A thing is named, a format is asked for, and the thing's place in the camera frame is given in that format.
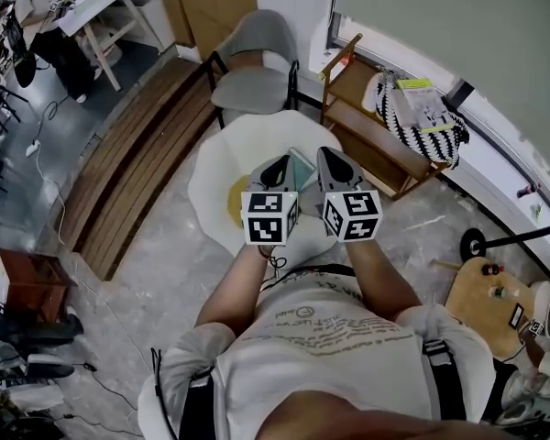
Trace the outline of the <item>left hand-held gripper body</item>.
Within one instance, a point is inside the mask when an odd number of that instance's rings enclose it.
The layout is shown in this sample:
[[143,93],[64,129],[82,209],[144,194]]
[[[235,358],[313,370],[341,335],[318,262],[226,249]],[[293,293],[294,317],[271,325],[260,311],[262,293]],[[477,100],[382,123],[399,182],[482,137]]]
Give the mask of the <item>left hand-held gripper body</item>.
[[254,169],[241,201],[246,243],[285,246],[299,215],[292,157],[285,154]]

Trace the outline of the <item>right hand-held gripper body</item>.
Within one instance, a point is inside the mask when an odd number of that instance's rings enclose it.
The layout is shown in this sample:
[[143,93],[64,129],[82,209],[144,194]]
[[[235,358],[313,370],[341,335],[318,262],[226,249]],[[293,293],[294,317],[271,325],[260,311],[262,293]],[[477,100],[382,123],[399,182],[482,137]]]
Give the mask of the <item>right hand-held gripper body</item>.
[[337,242],[371,240],[382,219],[380,195],[360,165],[344,152],[320,147],[318,184],[324,195],[319,207],[326,234]]

